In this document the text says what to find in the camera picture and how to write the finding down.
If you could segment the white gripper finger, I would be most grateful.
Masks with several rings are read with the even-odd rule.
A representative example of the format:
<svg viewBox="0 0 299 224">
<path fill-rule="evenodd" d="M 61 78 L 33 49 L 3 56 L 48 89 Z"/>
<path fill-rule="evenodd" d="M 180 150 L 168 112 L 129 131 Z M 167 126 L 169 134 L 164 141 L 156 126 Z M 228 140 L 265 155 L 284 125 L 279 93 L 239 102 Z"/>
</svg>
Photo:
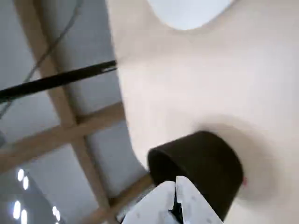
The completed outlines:
<svg viewBox="0 0 299 224">
<path fill-rule="evenodd" d="M 123 219 L 124 224 L 178 224 L 172 214 L 176 184 L 165 181 L 141 199 Z"/>
<path fill-rule="evenodd" d="M 198 191 L 184 176 L 176 177 L 176 199 L 182 208 L 185 224 L 221 224 L 222 221 Z"/>
</svg>

